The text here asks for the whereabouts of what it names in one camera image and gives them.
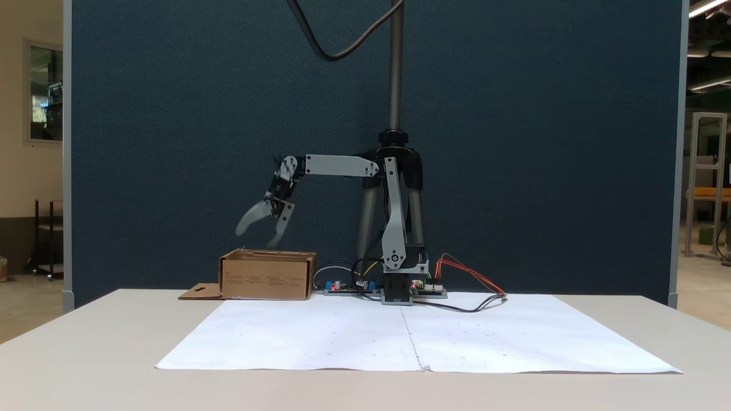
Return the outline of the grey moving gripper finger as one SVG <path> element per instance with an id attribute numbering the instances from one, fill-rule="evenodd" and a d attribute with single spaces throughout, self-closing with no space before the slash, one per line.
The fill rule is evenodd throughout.
<path id="1" fill-rule="evenodd" d="M 235 234 L 237 237 L 243 236 L 245 232 L 254 223 L 263 219 L 272 217 L 274 215 L 274 208 L 272 207 L 271 198 L 264 198 L 258 203 L 251 206 L 246 213 L 241 217 L 235 228 Z"/>

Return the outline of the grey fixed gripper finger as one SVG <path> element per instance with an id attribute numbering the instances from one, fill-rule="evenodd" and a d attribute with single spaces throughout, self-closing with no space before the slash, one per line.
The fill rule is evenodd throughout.
<path id="1" fill-rule="evenodd" d="M 268 242 L 267 249 L 276 249 L 279 245 L 287 226 L 290 222 L 292 213 L 295 205 L 287 201 L 280 201 L 277 207 L 276 216 L 276 233 L 275 236 Z"/>

